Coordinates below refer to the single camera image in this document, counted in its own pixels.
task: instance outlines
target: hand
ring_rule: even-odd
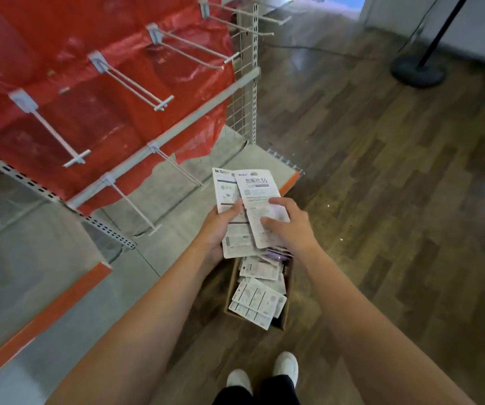
[[[312,252],[315,247],[320,247],[314,237],[312,226],[310,226],[308,213],[300,210],[293,199],[272,197],[269,199],[269,203],[284,206],[289,214],[290,222],[262,217],[261,224],[266,229],[278,234],[295,257],[302,259],[306,252]]]
[[[227,232],[227,224],[243,211],[243,201],[237,199],[231,208],[222,213],[219,213],[218,207],[214,206],[205,218],[194,239],[194,244],[205,250],[204,265],[208,267],[208,271],[212,270],[222,259],[221,243]]]

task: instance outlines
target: forearm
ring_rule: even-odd
[[[148,403],[208,272],[191,245],[64,378],[49,404]]]
[[[302,260],[365,403],[472,403],[359,292],[321,248],[305,253]]]

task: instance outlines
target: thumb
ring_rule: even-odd
[[[226,218],[227,220],[232,220],[237,215],[243,212],[243,200],[242,199],[237,199],[237,201],[231,206],[228,210],[223,211],[220,213],[220,216]]]
[[[282,221],[274,220],[270,217],[262,217],[260,221],[263,227],[269,229],[276,234],[279,234],[282,227],[286,224]]]

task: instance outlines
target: red plastic sheet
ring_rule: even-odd
[[[145,31],[150,22],[233,54],[227,27],[202,20],[197,0],[0,0],[0,158],[68,200],[233,83],[231,65],[212,69],[152,46]],[[181,41],[164,37],[164,42],[202,61],[223,64],[221,58]],[[155,112],[94,69],[86,55],[97,49],[154,95],[175,98],[165,111]],[[78,153],[91,150],[85,164],[62,166],[70,154],[6,95],[17,88],[39,103],[39,113]],[[179,162],[209,154],[225,111],[226,102],[163,150],[175,153]],[[160,161],[149,156],[118,178],[117,186],[125,193],[135,190]],[[89,214],[118,198],[107,188],[81,210]]]

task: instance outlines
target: cardboard box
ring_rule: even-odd
[[[226,297],[226,305],[224,306],[224,313],[227,315],[231,315],[233,317],[237,317],[243,321],[248,321],[241,317],[240,315],[233,313],[232,311],[229,310],[229,306],[231,303],[231,299],[233,298],[233,294],[235,294],[235,290],[237,290],[237,286],[239,286],[239,283],[237,282],[237,279],[239,278],[239,267],[241,265],[241,258],[236,258],[233,264],[233,269],[231,272],[231,279],[230,279],[230,286],[227,290],[227,297]],[[284,331],[286,329],[286,323],[287,323],[287,314],[289,311],[289,302],[290,302],[290,296],[291,296],[291,290],[293,288],[293,259],[289,260],[286,270],[284,272],[284,281],[286,282],[286,305],[284,306],[284,309],[282,310],[282,314],[280,314],[279,318],[273,318],[273,321],[271,322],[271,328],[277,328],[279,330]]]

